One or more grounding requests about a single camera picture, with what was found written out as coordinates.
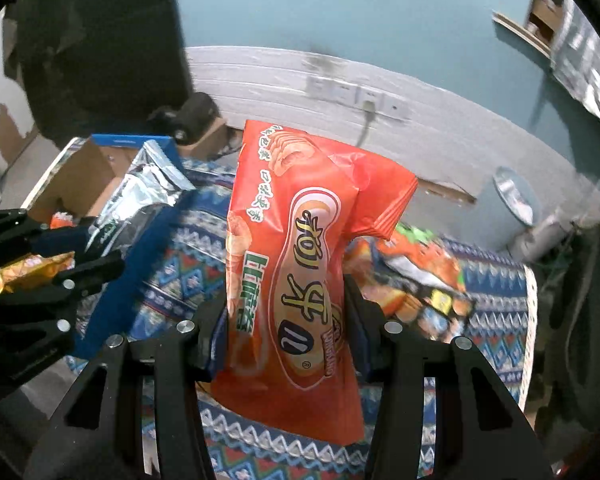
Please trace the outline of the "black yellow chips bag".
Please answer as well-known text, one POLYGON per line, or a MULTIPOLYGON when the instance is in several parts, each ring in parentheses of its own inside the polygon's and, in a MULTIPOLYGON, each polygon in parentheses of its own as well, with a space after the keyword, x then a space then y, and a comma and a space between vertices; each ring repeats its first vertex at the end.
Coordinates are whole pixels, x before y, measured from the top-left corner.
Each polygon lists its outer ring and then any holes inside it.
POLYGON ((380 305, 389 320, 428 340, 449 344, 464 334, 475 304, 464 292, 415 283, 390 287, 390 295, 380 305))

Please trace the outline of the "orange green rice cracker bag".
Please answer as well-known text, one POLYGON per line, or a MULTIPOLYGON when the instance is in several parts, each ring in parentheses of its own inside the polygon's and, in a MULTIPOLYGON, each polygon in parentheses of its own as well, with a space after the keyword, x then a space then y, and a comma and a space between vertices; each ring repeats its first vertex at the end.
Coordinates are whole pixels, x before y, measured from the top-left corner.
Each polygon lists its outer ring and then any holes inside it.
POLYGON ((432 307, 466 318, 472 311, 460 260, 429 230, 398 224, 388 240, 359 237, 346 249, 342 270, 385 316, 404 314, 411 321, 432 307))

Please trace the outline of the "red shrimp chips bag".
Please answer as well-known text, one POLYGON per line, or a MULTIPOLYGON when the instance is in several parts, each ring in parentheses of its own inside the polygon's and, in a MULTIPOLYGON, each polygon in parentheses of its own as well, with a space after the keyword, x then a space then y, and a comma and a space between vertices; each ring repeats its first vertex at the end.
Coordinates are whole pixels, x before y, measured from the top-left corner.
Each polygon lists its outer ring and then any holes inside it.
POLYGON ((228 349, 211 384, 219 404, 312 439, 362 439, 342 257, 357 237, 388 238, 416 186, 384 156, 246 122, 227 214, 228 349))

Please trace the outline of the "silver foil snack pack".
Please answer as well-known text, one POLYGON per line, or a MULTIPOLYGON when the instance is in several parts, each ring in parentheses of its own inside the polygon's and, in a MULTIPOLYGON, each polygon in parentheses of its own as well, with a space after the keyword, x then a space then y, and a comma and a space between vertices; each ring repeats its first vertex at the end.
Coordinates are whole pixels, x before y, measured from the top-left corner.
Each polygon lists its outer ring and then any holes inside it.
POLYGON ((90 226, 84 256, 125 254, 163 208, 176 206, 194 189, 158 141, 146 141, 90 226))

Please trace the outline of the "orange black octopus snack bag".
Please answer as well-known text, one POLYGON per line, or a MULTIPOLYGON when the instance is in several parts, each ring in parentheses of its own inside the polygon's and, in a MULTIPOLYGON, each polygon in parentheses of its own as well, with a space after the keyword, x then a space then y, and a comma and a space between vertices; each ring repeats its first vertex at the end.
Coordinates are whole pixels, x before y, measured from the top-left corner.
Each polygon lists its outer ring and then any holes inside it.
POLYGON ((72 228, 76 225, 73 214, 67 211, 56 211, 50 219, 50 228, 61 229, 61 228, 72 228))

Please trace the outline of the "patterned blue tablecloth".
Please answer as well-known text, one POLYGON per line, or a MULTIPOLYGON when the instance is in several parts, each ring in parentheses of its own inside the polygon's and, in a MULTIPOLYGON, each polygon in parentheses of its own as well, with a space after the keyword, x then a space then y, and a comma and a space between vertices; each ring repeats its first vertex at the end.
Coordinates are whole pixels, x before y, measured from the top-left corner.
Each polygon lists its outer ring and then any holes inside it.
MULTIPOLYGON (((158 335, 192 316, 221 284, 220 259, 235 170, 192 158, 183 164, 196 192, 176 222, 166 252, 140 288, 135 318, 126 333, 133 339, 158 335)), ((463 336, 475 343, 515 401, 524 405, 538 324, 533 272, 493 252, 441 240, 460 260, 466 294, 476 303, 463 336)), ((202 428, 212 466, 231 479, 361 478, 380 394, 378 387, 361 387, 364 438, 342 446, 265 427, 201 393, 202 428)))

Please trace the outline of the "blue cardboard box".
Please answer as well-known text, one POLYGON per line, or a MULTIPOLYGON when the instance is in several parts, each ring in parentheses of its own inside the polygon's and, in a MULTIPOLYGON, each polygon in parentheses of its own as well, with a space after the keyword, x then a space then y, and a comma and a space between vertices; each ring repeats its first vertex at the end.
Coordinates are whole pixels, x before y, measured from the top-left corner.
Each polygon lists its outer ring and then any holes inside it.
MULTIPOLYGON (((35 183, 23 209, 39 222, 49 222, 61 210, 79 220, 95 220, 148 140, 157 140, 184 174, 178 149, 167 136, 93 134, 69 142, 35 183)), ((124 271, 120 278, 82 301, 74 356, 89 360, 110 335, 129 333, 143 281, 166 249, 175 221, 193 192, 186 193, 176 206, 163 208, 137 242, 125 254, 121 252, 124 271)))

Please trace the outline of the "white pipe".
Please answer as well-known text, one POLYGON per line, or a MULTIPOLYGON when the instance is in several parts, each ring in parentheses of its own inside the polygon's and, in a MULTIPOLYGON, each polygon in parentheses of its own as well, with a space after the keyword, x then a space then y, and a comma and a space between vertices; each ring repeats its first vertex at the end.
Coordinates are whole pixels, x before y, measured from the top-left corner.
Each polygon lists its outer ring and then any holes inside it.
POLYGON ((513 260, 523 263, 538 261, 556 247, 572 230, 572 221, 550 214, 536 226, 516 236, 508 245, 513 260))

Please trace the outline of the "light blue trash bin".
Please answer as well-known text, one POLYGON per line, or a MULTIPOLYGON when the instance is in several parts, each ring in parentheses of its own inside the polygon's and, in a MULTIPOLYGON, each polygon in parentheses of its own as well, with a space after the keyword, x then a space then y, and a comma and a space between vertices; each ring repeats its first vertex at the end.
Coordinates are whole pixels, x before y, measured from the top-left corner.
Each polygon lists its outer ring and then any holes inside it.
POLYGON ((499 166, 480 193, 476 206, 477 244, 504 249, 539 221, 541 204, 531 185, 512 168, 499 166))

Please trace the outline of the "black speaker on box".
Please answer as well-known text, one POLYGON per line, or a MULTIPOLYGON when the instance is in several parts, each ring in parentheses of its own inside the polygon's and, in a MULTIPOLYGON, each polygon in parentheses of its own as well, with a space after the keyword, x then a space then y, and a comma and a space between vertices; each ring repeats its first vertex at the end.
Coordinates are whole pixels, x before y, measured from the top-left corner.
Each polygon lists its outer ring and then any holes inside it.
POLYGON ((160 106, 147 121, 155 133, 170 136, 178 145, 189 145, 196 143, 219 116, 211 96, 194 92, 178 110, 160 106))

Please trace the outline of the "black office chair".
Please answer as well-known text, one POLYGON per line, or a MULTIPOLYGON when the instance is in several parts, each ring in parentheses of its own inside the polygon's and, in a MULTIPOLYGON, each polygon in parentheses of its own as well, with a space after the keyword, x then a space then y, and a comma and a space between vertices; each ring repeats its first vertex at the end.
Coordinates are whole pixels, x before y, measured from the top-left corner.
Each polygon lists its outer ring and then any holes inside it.
POLYGON ((544 352, 550 400, 535 419, 535 432, 553 463, 600 429, 600 221, 573 237, 570 248, 544 352))

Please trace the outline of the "black curtain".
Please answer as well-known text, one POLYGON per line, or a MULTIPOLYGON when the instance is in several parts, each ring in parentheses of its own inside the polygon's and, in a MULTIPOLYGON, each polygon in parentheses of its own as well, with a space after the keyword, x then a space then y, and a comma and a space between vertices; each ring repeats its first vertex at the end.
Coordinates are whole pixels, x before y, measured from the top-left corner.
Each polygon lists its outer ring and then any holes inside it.
POLYGON ((176 0, 16 0, 16 53, 35 125, 75 136, 144 133, 192 84, 176 0))

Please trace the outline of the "wooden window sill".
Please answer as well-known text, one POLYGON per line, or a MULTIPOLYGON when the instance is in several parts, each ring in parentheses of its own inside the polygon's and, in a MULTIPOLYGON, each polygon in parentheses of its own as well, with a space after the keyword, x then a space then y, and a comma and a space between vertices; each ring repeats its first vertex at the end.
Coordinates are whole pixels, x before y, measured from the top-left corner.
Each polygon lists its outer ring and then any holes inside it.
POLYGON ((519 39, 524 40, 524 42, 526 42, 529 46, 534 47, 535 50, 540 52, 546 58, 550 58, 550 46, 505 14, 498 11, 493 11, 492 21, 494 21, 495 24, 505 28, 519 39))

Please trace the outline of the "silver foil curtain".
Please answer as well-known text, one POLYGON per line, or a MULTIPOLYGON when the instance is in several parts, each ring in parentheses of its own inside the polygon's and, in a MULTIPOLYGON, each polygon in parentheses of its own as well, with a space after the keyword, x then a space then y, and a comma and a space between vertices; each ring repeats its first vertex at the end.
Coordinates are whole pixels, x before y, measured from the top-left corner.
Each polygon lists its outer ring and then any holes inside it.
POLYGON ((550 69, 570 96, 600 120, 600 36, 573 0, 562 0, 550 69))

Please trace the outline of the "white wall socket strip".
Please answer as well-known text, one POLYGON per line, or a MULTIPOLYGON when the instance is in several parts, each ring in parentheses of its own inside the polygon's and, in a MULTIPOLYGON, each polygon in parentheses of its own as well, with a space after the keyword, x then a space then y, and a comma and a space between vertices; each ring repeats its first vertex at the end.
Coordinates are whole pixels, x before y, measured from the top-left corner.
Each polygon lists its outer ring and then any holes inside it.
POLYGON ((306 78, 306 94, 313 99, 370 110, 400 122, 410 118, 410 108, 402 96, 342 79, 309 75, 306 78))

